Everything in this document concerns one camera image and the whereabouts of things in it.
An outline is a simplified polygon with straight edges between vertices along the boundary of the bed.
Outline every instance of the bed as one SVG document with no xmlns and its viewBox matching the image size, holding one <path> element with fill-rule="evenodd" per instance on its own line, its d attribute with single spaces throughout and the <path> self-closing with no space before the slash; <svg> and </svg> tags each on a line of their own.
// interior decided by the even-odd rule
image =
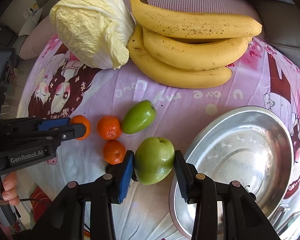
<svg viewBox="0 0 300 240">
<path fill-rule="evenodd" d="M 124 1 L 129 8 L 128 0 Z M 261 22 L 246 0 L 148 1 L 172 10 L 246 14 Z M 27 172 L 50 199 L 72 180 L 79 184 L 94 181 L 105 173 L 106 166 L 102 157 L 105 140 L 96 132 L 98 120 L 103 115 L 114 115 L 122 120 L 131 106 L 144 99 L 154 104 L 157 117 L 147 129 L 119 138 L 132 151 L 145 138 L 160 136 L 168 138 L 175 149 L 185 152 L 195 136 L 213 119 L 234 108 L 254 105 L 277 114 L 290 131 L 295 165 L 283 204 L 293 208 L 300 200 L 300 69 L 268 45 L 263 33 L 250 42 L 239 60 L 227 67 L 233 75 L 222 86 L 178 89 L 151 80 L 131 60 L 120 70 L 90 68 L 54 35 L 29 75 L 18 117 L 36 115 L 54 119 L 82 114 L 90 120 L 92 130 L 83 141 L 63 142 L 57 150 L 57 158 L 27 168 Z M 113 205 L 117 239 L 186 239 L 173 225 L 169 214 L 172 177 L 173 172 L 163 181 L 149 186 L 131 181 L 123 204 Z M 30 184 L 21 185 L 24 192 Z M 85 214 L 88 225 L 89 220 L 88 204 Z"/>
</svg>

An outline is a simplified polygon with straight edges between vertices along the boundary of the banana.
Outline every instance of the banana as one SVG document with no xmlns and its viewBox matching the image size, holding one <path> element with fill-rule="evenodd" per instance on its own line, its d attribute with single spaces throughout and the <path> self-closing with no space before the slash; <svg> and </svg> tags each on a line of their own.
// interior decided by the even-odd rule
<svg viewBox="0 0 300 240">
<path fill-rule="evenodd" d="M 247 50 L 248 38 L 187 44 L 143 28 L 143 44 L 152 57 L 163 63 L 183 70 L 200 71 L 224 67 L 235 62 Z"/>
<path fill-rule="evenodd" d="M 148 30 L 174 38 L 223 39 L 260 34 L 262 25 L 246 15 L 190 13 L 162 9 L 130 0 L 137 22 Z"/>
<path fill-rule="evenodd" d="M 184 38 L 172 38 L 175 41 L 180 41 L 188 44 L 202 44 L 202 43 L 210 43 L 215 41 L 225 41 L 226 39 L 184 39 Z"/>
<path fill-rule="evenodd" d="M 231 77 L 232 72 L 226 67 L 184 71 L 162 63 L 146 51 L 142 35 L 142 27 L 138 24 L 128 42 L 130 58 L 145 75 L 161 84 L 178 88 L 211 88 L 224 84 Z"/>
</svg>

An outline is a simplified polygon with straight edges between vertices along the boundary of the anime print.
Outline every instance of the anime print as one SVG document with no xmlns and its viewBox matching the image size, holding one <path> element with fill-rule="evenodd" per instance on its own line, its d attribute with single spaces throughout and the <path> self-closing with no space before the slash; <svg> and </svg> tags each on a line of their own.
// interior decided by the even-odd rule
<svg viewBox="0 0 300 240">
<path fill-rule="evenodd" d="M 294 165 L 291 184 L 284 199 L 290 198 L 300 184 L 300 118 L 291 96 L 291 87 L 283 71 L 277 67 L 274 57 L 268 53 L 270 72 L 270 91 L 264 94 L 265 108 L 271 110 L 284 122 L 288 128 L 292 146 Z"/>
<path fill-rule="evenodd" d="M 83 64 L 62 44 L 35 81 L 28 105 L 29 116 L 47 119 L 68 117 L 80 105 L 100 70 Z M 57 157 L 47 164 L 55 165 L 56 162 Z"/>
</svg>

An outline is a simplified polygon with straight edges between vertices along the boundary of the stainless steel basin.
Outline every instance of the stainless steel basin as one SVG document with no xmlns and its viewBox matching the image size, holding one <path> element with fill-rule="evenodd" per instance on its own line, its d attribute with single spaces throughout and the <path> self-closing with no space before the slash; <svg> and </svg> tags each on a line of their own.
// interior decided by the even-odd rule
<svg viewBox="0 0 300 240">
<path fill-rule="evenodd" d="M 293 165 L 290 134 L 271 111 L 258 106 L 234 109 L 203 129 L 185 152 L 185 160 L 214 181 L 238 180 L 253 192 L 271 217 L 287 191 Z M 181 197 L 174 176 L 169 209 L 173 223 L 191 238 L 196 204 Z M 223 239 L 222 203 L 218 202 L 218 238 Z"/>
</svg>

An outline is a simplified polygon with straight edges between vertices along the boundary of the finger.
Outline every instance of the finger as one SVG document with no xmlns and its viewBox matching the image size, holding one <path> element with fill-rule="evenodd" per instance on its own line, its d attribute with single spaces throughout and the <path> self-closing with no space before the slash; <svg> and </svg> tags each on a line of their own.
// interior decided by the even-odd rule
<svg viewBox="0 0 300 240">
<path fill-rule="evenodd" d="M 2 198 L 3 198 L 5 201 L 7 201 L 7 200 L 12 200 L 12 199 L 16 198 L 17 195 L 18 195 L 18 194 L 17 194 L 17 188 L 14 187 L 14 188 L 12 188 L 12 189 L 10 189 L 10 190 L 8 190 L 8 191 L 4 191 L 4 192 L 2 193 Z"/>
<path fill-rule="evenodd" d="M 14 171 L 4 177 L 3 188 L 5 191 L 8 191 L 16 186 L 17 186 L 17 173 Z"/>
<path fill-rule="evenodd" d="M 9 200 L 9 203 L 13 206 L 18 206 L 20 203 L 20 198 L 17 196 L 16 198 Z"/>
</svg>

